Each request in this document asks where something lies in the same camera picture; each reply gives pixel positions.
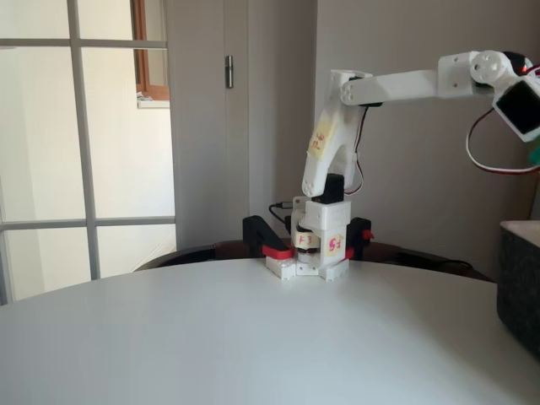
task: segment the gray fabric box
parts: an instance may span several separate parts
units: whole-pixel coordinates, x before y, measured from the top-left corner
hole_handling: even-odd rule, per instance
[[[501,227],[497,312],[540,359],[540,221],[510,221]]]

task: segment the wooden window frame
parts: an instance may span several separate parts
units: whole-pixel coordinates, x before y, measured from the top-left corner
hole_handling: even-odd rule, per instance
[[[146,41],[146,13],[144,0],[132,0],[133,39]],[[169,88],[150,83],[149,52],[146,49],[135,50],[137,92],[143,93],[152,100],[169,100]]]

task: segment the round table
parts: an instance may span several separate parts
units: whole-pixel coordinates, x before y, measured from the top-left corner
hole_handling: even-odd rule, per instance
[[[328,283],[258,260],[102,279],[0,308],[0,403],[540,403],[540,363],[495,299],[357,262]]]

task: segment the handwritten label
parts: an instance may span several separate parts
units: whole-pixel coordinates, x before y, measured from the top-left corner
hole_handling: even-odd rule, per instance
[[[326,256],[336,256],[338,255],[342,249],[344,248],[344,237],[343,235],[334,235],[332,236],[327,243]]]
[[[311,232],[296,232],[294,246],[298,249],[314,249],[321,245],[321,239]]]
[[[321,119],[313,135],[311,135],[310,147],[307,149],[307,154],[322,160],[333,133],[334,128],[331,122]]]

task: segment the robotic arm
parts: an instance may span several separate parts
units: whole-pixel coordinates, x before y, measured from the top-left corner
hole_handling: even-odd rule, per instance
[[[357,134],[367,107],[389,101],[493,96],[493,107],[523,142],[540,135],[540,86],[524,57],[497,51],[442,57],[437,70],[374,77],[333,70],[327,100],[310,139],[302,191],[291,216],[294,249],[288,258],[267,256],[281,279],[318,275],[333,280],[348,269]]]
[[[514,63],[501,52],[468,52],[442,57],[437,70],[389,74],[333,70],[327,102],[308,148],[302,192],[321,195],[327,173],[353,185],[354,141],[363,107],[389,101],[491,95],[493,107],[523,142],[540,135],[540,88],[535,78],[519,76],[531,63]]]

